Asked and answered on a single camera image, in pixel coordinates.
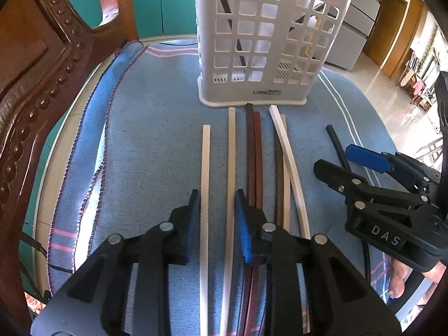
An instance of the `drawer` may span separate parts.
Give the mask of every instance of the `drawer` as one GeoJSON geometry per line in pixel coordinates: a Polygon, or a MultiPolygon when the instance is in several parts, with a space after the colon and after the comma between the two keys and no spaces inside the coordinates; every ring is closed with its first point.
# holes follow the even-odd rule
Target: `drawer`
{"type": "Polygon", "coordinates": [[[344,21],[353,26],[353,28],[358,29],[366,36],[369,36],[374,23],[370,17],[359,11],[353,5],[350,5],[344,21]]]}
{"type": "Polygon", "coordinates": [[[364,12],[372,20],[376,19],[379,10],[379,2],[377,0],[352,0],[352,5],[364,12]]]}
{"type": "Polygon", "coordinates": [[[351,71],[365,44],[366,37],[364,35],[360,35],[343,24],[326,61],[351,71]]]}

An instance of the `wooden door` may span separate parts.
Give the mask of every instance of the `wooden door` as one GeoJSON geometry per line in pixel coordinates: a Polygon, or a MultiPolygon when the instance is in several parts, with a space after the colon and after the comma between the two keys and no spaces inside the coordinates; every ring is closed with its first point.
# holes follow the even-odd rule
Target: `wooden door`
{"type": "Polygon", "coordinates": [[[407,52],[414,40],[420,24],[420,19],[422,19],[425,11],[426,5],[422,0],[410,1],[402,31],[398,36],[389,58],[382,68],[383,73],[396,83],[403,72],[400,70],[400,67],[407,62],[407,52]]]}
{"type": "Polygon", "coordinates": [[[389,53],[406,12],[405,0],[382,0],[375,25],[367,38],[364,53],[379,66],[389,53]]]}
{"type": "Polygon", "coordinates": [[[196,34],[194,0],[162,0],[164,35],[196,34]]]}
{"type": "Polygon", "coordinates": [[[162,6],[160,0],[132,0],[138,37],[158,37],[162,30],[162,6]]]}

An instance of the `metal screw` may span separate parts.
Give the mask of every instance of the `metal screw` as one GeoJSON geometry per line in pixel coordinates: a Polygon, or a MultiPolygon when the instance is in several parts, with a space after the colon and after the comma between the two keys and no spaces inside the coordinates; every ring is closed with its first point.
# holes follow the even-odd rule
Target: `metal screw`
{"type": "Polygon", "coordinates": [[[112,234],[108,237],[109,244],[116,245],[122,241],[122,237],[118,234],[112,234]]]}
{"type": "Polygon", "coordinates": [[[325,235],[319,234],[314,237],[314,241],[316,241],[319,245],[325,245],[328,239],[325,235]]]}
{"type": "Polygon", "coordinates": [[[262,229],[266,232],[274,232],[277,229],[277,226],[271,222],[266,222],[263,224],[262,229]]]}
{"type": "Polygon", "coordinates": [[[159,229],[162,231],[171,231],[174,229],[174,225],[171,222],[162,222],[159,229]]]}
{"type": "Polygon", "coordinates": [[[364,210],[364,209],[366,208],[366,204],[365,204],[364,202],[360,201],[360,200],[357,200],[357,201],[355,202],[355,207],[356,207],[358,210],[364,210]]]}

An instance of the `white plastic strip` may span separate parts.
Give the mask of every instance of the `white plastic strip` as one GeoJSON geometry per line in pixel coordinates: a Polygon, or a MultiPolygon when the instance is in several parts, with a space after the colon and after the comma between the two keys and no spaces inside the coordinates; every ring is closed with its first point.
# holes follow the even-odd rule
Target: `white plastic strip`
{"type": "Polygon", "coordinates": [[[296,162],[294,160],[293,150],[286,134],[286,129],[280,117],[279,109],[275,105],[270,105],[269,112],[274,121],[277,135],[283,149],[283,158],[285,159],[286,168],[290,175],[291,184],[293,186],[294,199],[296,201],[297,215],[299,217],[300,235],[305,239],[311,239],[310,226],[308,224],[308,215],[306,213],[305,199],[303,197],[302,186],[300,185],[299,173],[297,171],[296,162]]]}
{"type": "MultiPolygon", "coordinates": [[[[280,115],[283,122],[284,129],[286,131],[286,117],[280,115]]],[[[291,223],[291,180],[286,168],[286,161],[283,157],[283,228],[290,232],[291,223]]]]}
{"type": "Polygon", "coordinates": [[[208,336],[208,187],[210,179],[210,125],[202,130],[201,221],[199,241],[199,326],[208,336]]]}
{"type": "Polygon", "coordinates": [[[235,162],[236,162],[236,117],[235,108],[228,108],[228,164],[227,164],[227,223],[225,237],[225,260],[223,299],[221,306],[220,336],[227,335],[228,312],[230,308],[230,288],[232,284],[232,263],[234,261],[235,223],[235,162]]]}

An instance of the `wooden chair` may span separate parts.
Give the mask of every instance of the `wooden chair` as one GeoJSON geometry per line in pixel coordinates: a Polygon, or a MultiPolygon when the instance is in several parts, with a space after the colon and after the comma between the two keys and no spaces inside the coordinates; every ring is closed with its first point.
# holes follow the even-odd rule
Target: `wooden chair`
{"type": "Polygon", "coordinates": [[[68,0],[0,2],[0,297],[28,329],[18,246],[46,136],[92,69],[137,30],[132,0],[100,0],[95,29],[68,0]]]}

